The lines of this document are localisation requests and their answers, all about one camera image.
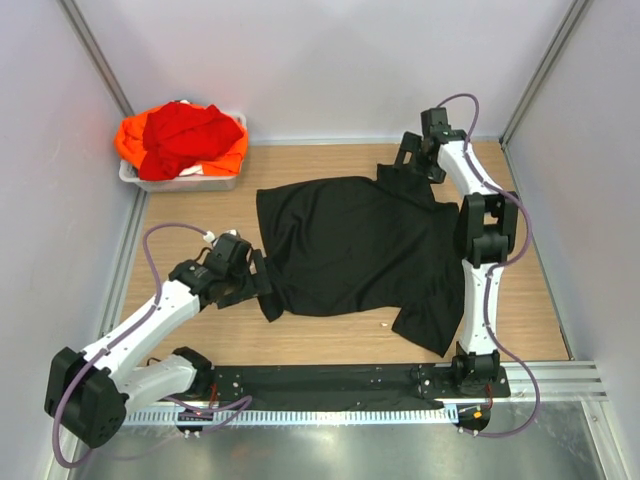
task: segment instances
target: cable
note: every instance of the cable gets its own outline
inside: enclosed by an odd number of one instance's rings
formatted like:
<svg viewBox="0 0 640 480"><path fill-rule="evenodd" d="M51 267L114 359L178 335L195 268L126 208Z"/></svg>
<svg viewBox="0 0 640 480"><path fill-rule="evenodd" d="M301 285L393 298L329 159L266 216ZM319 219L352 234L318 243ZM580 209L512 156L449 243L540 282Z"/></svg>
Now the cable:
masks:
<svg viewBox="0 0 640 480"><path fill-rule="evenodd" d="M188 230L193 230L195 232L198 232L203 236L207 234L207 232L205 230L202 230L201 228L198 228L186 223L179 223L179 222L161 223L161 224L155 225L154 227L151 227L149 230L145 232L144 236L142 237L142 249L144 251L144 256L145 256L145 259L147 260L147 264L149 265L149 269L151 270L151 275L153 276L153 281L155 284L156 293L154 296L154 303L149 307L149 310L147 310L147 312L145 312L145 314L142 317L140 317L138 321L136 321L133 325L127 328L124 332L122 332L116 338L111 340L111 342L107 344L106 348L99 350L98 353L96 353L96 355L93 356L93 358L88 360L87 363L75 375L75 377L73 377L71 382L69 382L69 385L65 389L62 395L62 398L60 399L60 403L56 408L56 413L53 418L53 431L52 431L53 455L56 461L62 467L65 467L65 468L79 467L89 459L92 452L92 450L89 450L83 457L81 457L76 461L71 461L71 462L69 462L66 458L64 458L64 455L62 453L62 448L60 446L60 427L62 426L62 415L67 406L67 403L69 403L69 399L71 398L71 395L73 394L77 386L80 384L84 376L87 374L87 372L91 369L91 367L93 367L104 355L109 353L111 349L113 349L116 345L118 345L125 338L131 335L131 333L134 332L138 327L140 327L144 322L146 322L156 311L156 308L158 308L158 304L162 299L162 281L160 280L160 274L158 273L158 269L151 256L151 251L149 249L149 236L157 230L160 230L162 228L168 228L168 227L186 228Z"/></svg>
<svg viewBox="0 0 640 480"><path fill-rule="evenodd" d="M171 397L167 397L165 398L165 400L169 400L172 401L180 406L184 406L186 408L188 408L189 410L196 410L196 411L207 411L207 413L216 413L216 412L222 412L224 410L230 410L232 408L237 407L238 405L240 406L240 408L238 408L238 410L236 410L233 415L231 415L229 418L223 420L220 423L217 423L215 425L211 425L208 427L204 427L202 429L201 434L202 435L208 435L209 433L213 433L213 432L217 432L218 430L220 430L221 428L227 426L229 423L233 422L236 418L238 418L238 416L244 412L249 405L251 404L251 401L253 400L253 398L251 397L251 395L247 395L243 398L241 398L240 400L231 403L229 405L226 405L224 407L220 407L220 408L198 408L198 407L194 407L191 406L189 404L186 404L184 402L180 402L179 400L176 401L175 399L171 398ZM146 457L147 455L149 455L150 453L155 452L156 450L158 450L159 448L164 447L165 445L167 445L168 443L172 442L173 440L177 440L178 438L184 438L182 434L176 434L176 435L172 435L168 438L165 438L164 440L158 442L157 444L155 444L153 447L151 447L150 449L142 452L142 453L137 453L135 455L128 455L128 456L124 456L124 455L114 455L111 453L107 453L103 450L97 450L98 453L100 455L103 455L107 458L110 458L112 460L118 460L118 461L122 461L122 462L129 462L132 460L139 460L143 457Z"/></svg>
<svg viewBox="0 0 640 480"><path fill-rule="evenodd" d="M467 162L467 165L469 166L469 168L471 169L471 171L473 172L474 176L478 179L478 181L485 186L486 188L488 188L489 190L499 193L500 195L503 195L505 198L509 199L510 201L512 201L516 207L518 207L518 210L520 210L522 212L522 216L524 217L524 222L525 222L525 226L526 226L526 230L527 230L527 235L524 241L524 244L522 245L522 248L520 249L520 251L518 251L518 253L516 255L514 255L513 257L511 257L510 259L502 262L502 263L498 263L496 265L493 265L492 267L489 268L489 270L487 271L487 278L489 280L491 280L493 278L493 272L496 268L501 268L501 267L508 267L509 265L513 265L514 263L516 263L518 260L520 260L524 254L527 252L527 250L529 249L529 247L531 246L531 241L532 241L532 230L531 230L531 217L529 215L529 212L527 211L527 209L525 208L525 206L522 204L522 202L520 201L520 199L516 198L514 195L510 194L509 192L497 187L496 185L492 185L491 183L487 182L487 180L485 180L482 175L480 174L480 172L478 171L478 169L475 167L475 165L473 164L473 162L471 161L471 157L469 156L468 153L468 148L469 148L469 143L471 140L471 134L473 133L473 130L476 128L476 123L478 122L478 117L480 115L480 102L478 101L478 98L471 94L471 93L458 93L456 95L452 95L448 98L445 98L442 102L440 102L438 104L438 107L443 106L445 103L448 103L451 100L454 100L456 98L469 98L473 101L474 105L475 105L475 113L473 115L473 120L471 121L471 125L469 126L469 131L467 133L467 136L464 139L464 144L462 147L462 152L464 155L464 159ZM477 435L479 437L485 437L485 438L505 438L505 437L510 437L512 435L516 435L520 432L522 432L524 429L526 429L529 425L531 425L534 420L537 418L538 413L540 411L540 385L538 385L538 381L536 380L535 375L533 374L533 372L531 371L531 369L529 368L529 366L520 358L518 357L516 354L514 354L513 352L509 351L504 345L502 345L499 341L498 338L496 337L495 333L493 332L493 329L491 327L491 324L489 323L489 295L491 292L491 281L487 282L487 286L484 290L484 307L483 307L483 313L484 313L484 324L485 327L487 329L487 333L489 334L489 337L491 338L491 340L493 341L493 343L496 344L496 346L498 347L498 349L505 353L506 355L508 355L509 357L511 357L516 363L518 363L525 372L527 372L527 375L529 375L529 378L531 379L531 382L533 383L533 390L535 392L535 404L533 407L533 412L531 412L531 416L527 419L526 422L524 422L522 425L520 425L517 428L514 428L513 430L509 430L507 432L499 432L499 433L482 433L482 432L473 432L469 429L463 429L466 433L472 434L472 435Z"/></svg>

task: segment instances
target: orange cloth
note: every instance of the orange cloth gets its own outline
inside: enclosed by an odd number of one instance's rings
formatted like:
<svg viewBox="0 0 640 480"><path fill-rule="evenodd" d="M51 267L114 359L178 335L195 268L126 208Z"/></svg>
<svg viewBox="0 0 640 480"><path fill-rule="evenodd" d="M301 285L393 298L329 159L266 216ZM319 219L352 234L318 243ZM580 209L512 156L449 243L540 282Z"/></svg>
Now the orange cloth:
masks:
<svg viewBox="0 0 640 480"><path fill-rule="evenodd" d="M205 108L194 103L190 104L195 108ZM125 118L120 124L120 128L116 133L113 143L121 158L131 163L138 170L142 161L147 155L147 151L142 144L144 128L147 124L147 117L150 113L160 110L162 106L152 108L133 117ZM231 149L224 155L212 161L198 161L198 165L202 166L202 173L212 177L228 177L240 173L242 160L249 148L249 133L240 122L234 119L243 136L233 144Z"/></svg>

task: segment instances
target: white wall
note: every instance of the white wall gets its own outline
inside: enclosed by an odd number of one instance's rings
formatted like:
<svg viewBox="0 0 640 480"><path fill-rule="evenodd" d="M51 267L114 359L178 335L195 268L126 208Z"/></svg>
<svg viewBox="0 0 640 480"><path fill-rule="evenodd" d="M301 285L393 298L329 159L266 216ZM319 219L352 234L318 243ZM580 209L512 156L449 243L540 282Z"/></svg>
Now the white wall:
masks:
<svg viewBox="0 0 640 480"><path fill-rule="evenodd" d="M1 2L0 71L0 476L39 479L51 358L95 338L133 192L119 112L56 2Z"/></svg>
<svg viewBox="0 0 640 480"><path fill-rule="evenodd" d="M638 462L640 3L594 2L510 145L560 317Z"/></svg>
<svg viewBox="0 0 640 480"><path fill-rule="evenodd" d="M79 5L134 109L241 111L253 141L382 137L460 91L502 134L570 0L92 0ZM451 105L466 127L471 106Z"/></svg>

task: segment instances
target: black t-shirt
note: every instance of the black t-shirt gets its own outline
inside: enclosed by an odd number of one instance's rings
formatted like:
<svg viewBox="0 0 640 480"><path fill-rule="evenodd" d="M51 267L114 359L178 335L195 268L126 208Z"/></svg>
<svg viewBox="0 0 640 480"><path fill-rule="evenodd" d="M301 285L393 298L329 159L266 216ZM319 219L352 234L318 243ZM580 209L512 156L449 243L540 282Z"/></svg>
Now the black t-shirt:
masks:
<svg viewBox="0 0 640 480"><path fill-rule="evenodd" d="M393 331L444 355L464 311L453 249L455 203L435 201L426 177L378 165L378 178L344 177L257 194L258 220L282 310L331 316L401 307Z"/></svg>

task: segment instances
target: red cloth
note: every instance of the red cloth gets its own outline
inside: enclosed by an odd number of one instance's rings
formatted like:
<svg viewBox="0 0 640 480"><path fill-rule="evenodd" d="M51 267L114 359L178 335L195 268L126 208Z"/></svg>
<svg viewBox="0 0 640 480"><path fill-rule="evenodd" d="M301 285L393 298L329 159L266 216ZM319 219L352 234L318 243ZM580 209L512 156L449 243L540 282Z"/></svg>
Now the red cloth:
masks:
<svg viewBox="0 0 640 480"><path fill-rule="evenodd" d="M168 103L147 117L142 136L147 154L140 165L140 179L175 178L197 161L224 155L242 136L236 122L214 105L202 109Z"/></svg>

